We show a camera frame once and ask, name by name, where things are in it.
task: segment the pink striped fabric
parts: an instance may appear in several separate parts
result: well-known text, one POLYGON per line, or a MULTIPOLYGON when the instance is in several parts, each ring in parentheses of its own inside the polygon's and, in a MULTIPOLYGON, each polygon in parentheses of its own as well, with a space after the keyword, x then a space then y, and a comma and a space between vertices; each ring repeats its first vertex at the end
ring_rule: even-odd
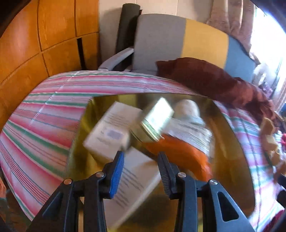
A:
MULTIPOLYGON (((52 76, 17 107, 0 134, 0 164, 13 194, 32 220, 63 180, 69 148, 89 99, 122 93, 195 94, 181 84, 152 75, 78 71, 52 76)), ((216 102, 238 138, 255 190, 249 221, 256 231, 282 207, 279 186, 259 140, 259 127, 248 112, 216 102)))

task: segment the yellow tray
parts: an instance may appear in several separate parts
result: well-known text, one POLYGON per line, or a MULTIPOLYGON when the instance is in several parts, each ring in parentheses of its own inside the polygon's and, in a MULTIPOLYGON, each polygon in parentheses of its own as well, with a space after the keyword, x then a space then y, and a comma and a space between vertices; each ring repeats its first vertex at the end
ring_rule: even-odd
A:
MULTIPOLYGON (((182 99, 191 99, 198 104, 201 117, 212 130, 215 138, 214 159, 212 160, 213 176, 224 186, 244 214, 249 216, 254 210, 255 198, 247 161, 221 111, 212 100, 205 97, 171 93, 141 93, 92 98, 81 118, 70 150, 66 177, 81 180, 102 170, 104 164, 93 158, 91 153, 84 148, 83 141, 115 101, 144 109, 150 102, 160 97, 166 98, 171 106, 182 99)), ((155 157, 147 153, 139 144, 136 148, 151 158, 155 157)), ((198 207, 198 211, 201 212, 200 203, 198 207)), ((159 184, 117 231, 173 231, 176 213, 177 201, 169 200, 164 194, 162 184, 159 184)), ((202 226, 200 216, 201 214, 199 215, 199 227, 202 226)))

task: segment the white wall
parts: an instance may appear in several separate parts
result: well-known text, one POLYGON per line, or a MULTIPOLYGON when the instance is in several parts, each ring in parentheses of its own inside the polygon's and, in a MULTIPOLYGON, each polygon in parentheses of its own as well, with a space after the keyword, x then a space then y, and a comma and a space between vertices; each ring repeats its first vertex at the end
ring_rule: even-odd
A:
POLYGON ((177 15, 205 23, 210 17, 212 2, 213 0, 99 0, 102 61, 114 55, 123 4, 140 5, 142 14, 177 15))

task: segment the chair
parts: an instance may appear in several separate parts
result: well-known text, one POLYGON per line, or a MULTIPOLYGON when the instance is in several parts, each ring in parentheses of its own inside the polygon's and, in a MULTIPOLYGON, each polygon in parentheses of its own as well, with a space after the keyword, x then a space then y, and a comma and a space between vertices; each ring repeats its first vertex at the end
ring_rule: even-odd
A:
POLYGON ((112 71, 133 54, 131 72, 156 75, 156 61, 193 57, 251 81, 255 63, 233 37, 204 23, 174 15, 144 14, 138 18, 134 48, 127 48, 98 70, 112 71))

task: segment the yellow fabric panel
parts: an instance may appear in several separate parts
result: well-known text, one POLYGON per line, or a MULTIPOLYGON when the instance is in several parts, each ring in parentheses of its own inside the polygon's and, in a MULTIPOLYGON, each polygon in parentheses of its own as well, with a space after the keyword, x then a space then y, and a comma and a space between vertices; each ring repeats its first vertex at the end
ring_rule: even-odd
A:
POLYGON ((228 46, 229 37, 226 33, 207 24, 186 19, 181 57, 205 60, 224 68, 228 46))

